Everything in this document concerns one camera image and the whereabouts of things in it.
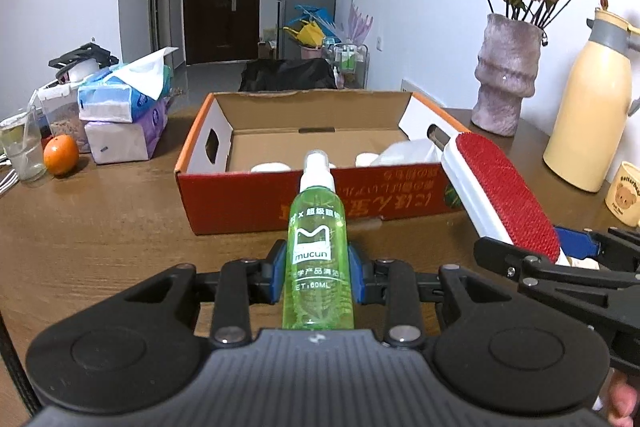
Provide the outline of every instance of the purple tissue pack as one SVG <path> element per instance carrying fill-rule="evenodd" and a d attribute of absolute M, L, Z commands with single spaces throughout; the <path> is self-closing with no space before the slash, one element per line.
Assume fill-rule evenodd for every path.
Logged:
<path fill-rule="evenodd" d="M 150 160 L 167 121 L 165 98 L 135 123 L 88 122 L 84 126 L 97 164 Z"/>

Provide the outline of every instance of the wooden table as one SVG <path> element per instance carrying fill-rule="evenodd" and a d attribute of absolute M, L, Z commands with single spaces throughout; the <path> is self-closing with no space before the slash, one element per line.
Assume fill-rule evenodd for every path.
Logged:
<path fill-rule="evenodd" d="M 470 126 L 470 111 L 451 113 L 478 130 Z M 199 271 L 219 270 L 238 257 L 263 257 L 276 239 L 285 237 L 284 232 L 193 235 L 173 169 L 194 115 L 195 110 L 187 110 L 170 118 L 150 162 L 91 163 L 66 179 L 32 188 L 19 185 L 0 199 L 0 309 L 23 359 L 44 328 L 167 267 L 188 262 Z M 548 137 L 531 124 L 521 121 L 514 139 L 490 137 L 554 223 L 595 230 L 620 225 L 604 205 L 607 186 L 599 194 L 582 192 L 543 164 Z M 409 261 L 417 271 L 436 271 L 445 263 L 474 267 L 472 246 L 478 236 L 464 212 L 354 223 L 349 234 L 372 258 Z M 280 324 L 279 307 L 252 308 L 254 330 Z M 436 333 L 433 307 L 425 305 L 424 315 L 428 330 Z M 379 330 L 382 320 L 382 307 L 356 311 L 358 327 Z M 4 369 L 0 418 L 9 427 L 27 419 Z"/>

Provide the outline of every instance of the blue tissue pack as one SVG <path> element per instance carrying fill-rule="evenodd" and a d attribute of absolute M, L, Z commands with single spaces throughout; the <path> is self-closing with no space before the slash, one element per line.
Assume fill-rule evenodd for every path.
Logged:
<path fill-rule="evenodd" d="M 156 104 L 156 100 L 118 78 L 117 71 L 124 66 L 117 64 L 97 71 L 78 88 L 80 120 L 134 123 Z M 160 98 L 169 95 L 172 76 L 171 68 L 164 66 Z"/>

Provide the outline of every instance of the red brush bristles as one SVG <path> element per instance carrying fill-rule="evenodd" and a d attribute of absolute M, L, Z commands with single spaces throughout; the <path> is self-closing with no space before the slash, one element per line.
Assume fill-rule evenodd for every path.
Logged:
<path fill-rule="evenodd" d="M 471 132 L 458 135 L 456 146 L 513 244 L 555 263 L 560 255 L 558 234 L 507 156 L 491 140 Z"/>

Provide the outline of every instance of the yellow thermos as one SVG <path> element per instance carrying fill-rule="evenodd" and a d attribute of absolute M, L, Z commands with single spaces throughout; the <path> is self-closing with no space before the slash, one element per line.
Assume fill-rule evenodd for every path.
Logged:
<path fill-rule="evenodd" d="M 567 81 L 543 158 L 575 187 L 598 192 L 618 149 L 631 106 L 630 50 L 640 51 L 640 29 L 606 10 L 587 20 L 591 36 Z"/>

